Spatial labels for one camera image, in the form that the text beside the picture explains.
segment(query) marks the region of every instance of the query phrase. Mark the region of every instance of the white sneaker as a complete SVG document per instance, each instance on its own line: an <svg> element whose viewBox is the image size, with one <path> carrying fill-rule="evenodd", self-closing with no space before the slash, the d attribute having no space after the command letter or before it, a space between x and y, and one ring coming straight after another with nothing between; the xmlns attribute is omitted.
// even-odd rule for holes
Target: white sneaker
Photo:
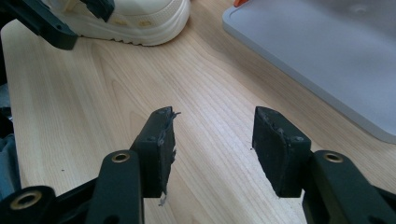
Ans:
<svg viewBox="0 0 396 224"><path fill-rule="evenodd" d="M107 22L78 0L42 0L77 35L154 46L177 36L190 16L190 0L114 0Z"/></svg>

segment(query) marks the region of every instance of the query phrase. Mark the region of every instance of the wooden table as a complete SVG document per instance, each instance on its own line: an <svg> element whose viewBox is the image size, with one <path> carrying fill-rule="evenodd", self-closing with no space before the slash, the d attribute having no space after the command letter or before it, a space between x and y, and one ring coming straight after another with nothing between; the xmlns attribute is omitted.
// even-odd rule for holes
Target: wooden table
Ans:
<svg viewBox="0 0 396 224"><path fill-rule="evenodd" d="M177 160L168 199L147 223L304 223L302 199L279 199L251 149L256 105L396 192L396 146L381 142L226 34L230 0L191 1L183 32L158 47L80 38L59 50L17 21L2 30L23 185L64 193L129 148L149 114L171 105Z"/></svg>

